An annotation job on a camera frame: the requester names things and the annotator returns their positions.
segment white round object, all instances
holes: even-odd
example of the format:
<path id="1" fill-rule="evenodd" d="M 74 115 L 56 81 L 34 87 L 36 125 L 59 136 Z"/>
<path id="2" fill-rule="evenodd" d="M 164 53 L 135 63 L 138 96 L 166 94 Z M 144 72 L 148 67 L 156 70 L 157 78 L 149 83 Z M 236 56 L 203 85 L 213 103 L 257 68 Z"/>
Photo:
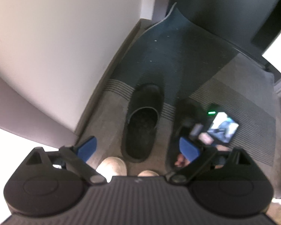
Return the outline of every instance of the white round object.
<path id="1" fill-rule="evenodd" d="M 126 164 L 118 157 L 107 157 L 100 163 L 96 171 L 104 176 L 108 183 L 113 176 L 127 176 Z"/>
<path id="2" fill-rule="evenodd" d="M 156 172 L 153 172 L 153 171 L 150 171 L 150 170 L 145 170 L 145 171 L 142 171 L 138 177 L 157 177 L 159 176 L 158 173 Z"/>

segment black slipper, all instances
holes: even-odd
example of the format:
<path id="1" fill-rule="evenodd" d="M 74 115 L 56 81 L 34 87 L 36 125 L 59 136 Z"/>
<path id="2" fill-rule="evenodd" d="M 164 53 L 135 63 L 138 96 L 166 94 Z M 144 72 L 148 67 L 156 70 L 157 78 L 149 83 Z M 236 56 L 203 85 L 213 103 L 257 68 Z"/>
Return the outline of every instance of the black slipper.
<path id="1" fill-rule="evenodd" d="M 126 115 L 121 151 L 125 159 L 139 163 L 146 160 L 153 148 L 164 95 L 153 84 L 137 87 Z"/>
<path id="2" fill-rule="evenodd" d="M 168 172 L 177 170 L 175 162 L 180 154 L 180 137 L 188 138 L 191 130 L 196 124 L 204 125 L 205 122 L 206 113 L 198 102 L 187 98 L 177 103 L 173 132 L 170 138 L 165 160 L 165 166 Z"/>

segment round joint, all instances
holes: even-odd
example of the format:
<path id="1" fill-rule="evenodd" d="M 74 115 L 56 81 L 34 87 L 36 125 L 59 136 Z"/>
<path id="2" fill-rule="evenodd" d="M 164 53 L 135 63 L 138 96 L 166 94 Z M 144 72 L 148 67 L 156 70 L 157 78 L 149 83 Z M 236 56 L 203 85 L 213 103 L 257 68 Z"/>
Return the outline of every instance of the round joint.
<path id="1" fill-rule="evenodd" d="M 91 176 L 90 181 L 93 184 L 101 184 L 105 183 L 105 178 L 102 175 L 93 175 Z"/>
<path id="2" fill-rule="evenodd" d="M 174 175 L 171 180 L 176 184 L 182 184 L 187 181 L 186 177 L 184 175 Z"/>

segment slipper insole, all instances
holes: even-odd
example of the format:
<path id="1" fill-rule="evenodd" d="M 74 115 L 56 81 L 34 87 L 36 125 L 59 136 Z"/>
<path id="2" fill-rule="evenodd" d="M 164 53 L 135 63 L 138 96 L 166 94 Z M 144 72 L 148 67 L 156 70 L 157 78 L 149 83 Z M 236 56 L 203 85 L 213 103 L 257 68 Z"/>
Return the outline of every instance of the slipper insole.
<path id="1" fill-rule="evenodd" d="M 157 123 L 157 113 L 152 108 L 135 112 L 127 127 L 126 152 L 133 158 L 148 156 L 154 144 L 153 129 Z"/>

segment screen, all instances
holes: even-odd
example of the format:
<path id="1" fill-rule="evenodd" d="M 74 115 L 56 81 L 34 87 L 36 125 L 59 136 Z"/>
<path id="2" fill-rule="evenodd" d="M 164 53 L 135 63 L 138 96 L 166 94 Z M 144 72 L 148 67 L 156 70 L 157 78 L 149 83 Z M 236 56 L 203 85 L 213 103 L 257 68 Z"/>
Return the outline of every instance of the screen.
<path id="1" fill-rule="evenodd" d="M 218 140 L 229 143 L 239 124 L 224 112 L 219 112 L 207 132 Z"/>

